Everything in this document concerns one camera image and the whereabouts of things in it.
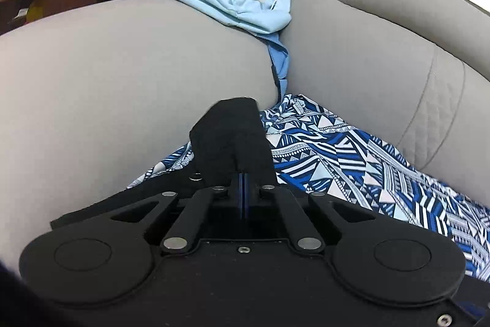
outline metal pin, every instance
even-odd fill
[[[322,242],[314,237],[303,237],[298,240],[298,246],[303,249],[318,249],[322,246]]]
[[[453,322],[453,318],[450,315],[442,315],[437,319],[437,325],[439,327],[448,327]]]
[[[163,245],[168,249],[183,249],[187,246],[187,240],[182,237],[169,237],[163,241]]]
[[[193,173],[191,176],[189,176],[189,179],[193,182],[199,182],[199,180],[202,180],[200,173]]]

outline black device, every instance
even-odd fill
[[[57,228],[20,271],[86,326],[490,325],[452,299],[465,259],[450,239],[245,173]]]

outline sofa cushion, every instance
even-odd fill
[[[0,257],[186,143],[215,102],[277,101],[265,44],[175,0],[117,0],[0,36]]]
[[[293,94],[490,204],[487,32],[490,17],[466,0],[292,0],[281,41]]]

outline screw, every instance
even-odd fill
[[[298,246],[303,249],[319,249],[322,242],[314,237],[304,237],[298,240]]]
[[[442,315],[437,319],[437,325],[439,327],[448,327],[453,322],[453,318],[450,315]]]
[[[241,254],[248,254],[250,251],[252,251],[252,250],[247,246],[238,247],[238,252]]]
[[[193,182],[199,182],[199,180],[202,180],[200,173],[193,173],[191,176],[189,176],[189,179]]]
[[[182,237],[169,237],[163,241],[163,245],[168,249],[183,249],[187,246],[187,240]]]

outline black fabric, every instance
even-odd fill
[[[65,214],[52,221],[51,228],[81,222],[161,192],[178,192],[181,198],[189,198],[206,186],[228,186],[231,176],[237,172],[250,173],[261,185],[277,184],[269,142],[254,99],[221,100],[192,128],[190,141],[194,160],[183,169],[151,178],[87,208]],[[197,172],[203,180],[190,180]]]
[[[221,100],[190,131],[194,161],[207,186],[228,186],[235,173],[277,184],[269,141],[254,99]]]
[[[60,311],[39,299],[0,263],[0,325],[2,327],[77,327]]]
[[[151,178],[138,186],[123,190],[87,208],[65,214],[52,221],[51,228],[56,229],[70,223],[81,222],[162,192],[178,192],[181,198],[190,198],[196,190],[204,187],[202,181],[195,182],[189,179],[189,176],[194,173],[197,173],[197,170],[195,162],[191,161],[185,168]]]

